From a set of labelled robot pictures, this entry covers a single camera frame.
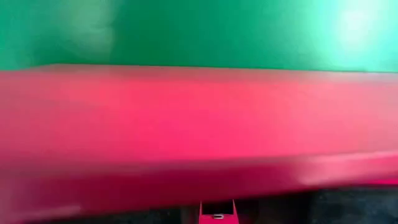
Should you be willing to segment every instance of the green background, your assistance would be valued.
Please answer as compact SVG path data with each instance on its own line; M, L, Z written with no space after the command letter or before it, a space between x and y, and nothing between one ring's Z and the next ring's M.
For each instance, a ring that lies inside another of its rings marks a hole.
M398 72L396 0L0 0L0 69Z

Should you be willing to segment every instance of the red panel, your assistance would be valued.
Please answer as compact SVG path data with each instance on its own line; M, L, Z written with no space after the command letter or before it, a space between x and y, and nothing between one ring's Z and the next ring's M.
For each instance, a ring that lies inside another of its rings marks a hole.
M388 74L3 72L0 201L17 220L394 176L396 95L398 80Z

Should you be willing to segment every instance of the red board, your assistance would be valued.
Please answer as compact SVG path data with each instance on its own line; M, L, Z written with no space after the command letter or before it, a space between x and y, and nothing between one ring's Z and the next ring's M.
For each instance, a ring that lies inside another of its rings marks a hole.
M398 174L392 74L56 66L0 78L11 220Z

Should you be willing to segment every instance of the green surface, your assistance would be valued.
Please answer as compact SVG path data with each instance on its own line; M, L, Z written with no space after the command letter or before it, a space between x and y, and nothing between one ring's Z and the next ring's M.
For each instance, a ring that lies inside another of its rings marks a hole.
M397 10L396 0L0 0L0 69L398 72Z

